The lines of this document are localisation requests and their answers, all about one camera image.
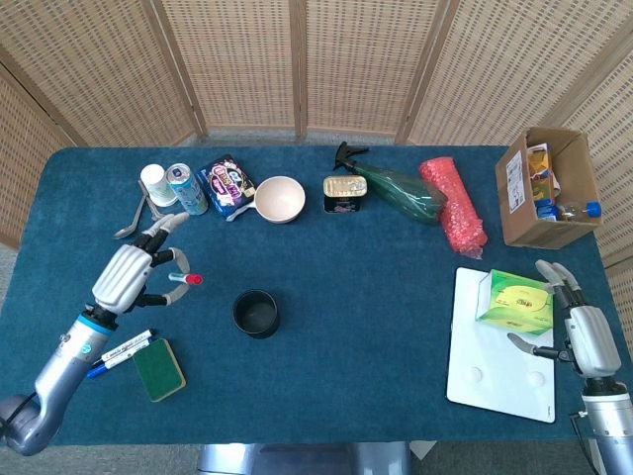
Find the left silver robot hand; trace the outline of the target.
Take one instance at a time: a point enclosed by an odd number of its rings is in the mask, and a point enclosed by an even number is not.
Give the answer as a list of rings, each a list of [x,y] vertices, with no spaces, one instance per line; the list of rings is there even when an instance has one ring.
[[[187,282],[165,294],[146,294],[146,282],[158,265],[174,261],[182,274],[190,272],[185,253],[176,247],[160,250],[179,226],[190,218],[187,212],[168,214],[142,231],[131,244],[123,244],[113,255],[92,288],[95,304],[115,315],[134,307],[170,306],[190,289]]]

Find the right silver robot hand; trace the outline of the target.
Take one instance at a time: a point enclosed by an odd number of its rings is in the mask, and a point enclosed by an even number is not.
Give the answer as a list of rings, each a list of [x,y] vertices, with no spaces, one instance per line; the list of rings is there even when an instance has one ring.
[[[550,284],[564,312],[565,347],[538,346],[512,332],[507,334],[508,339],[529,355],[572,363],[585,379],[614,376],[621,359],[603,311],[588,302],[576,277],[562,264],[539,259],[535,267]]]

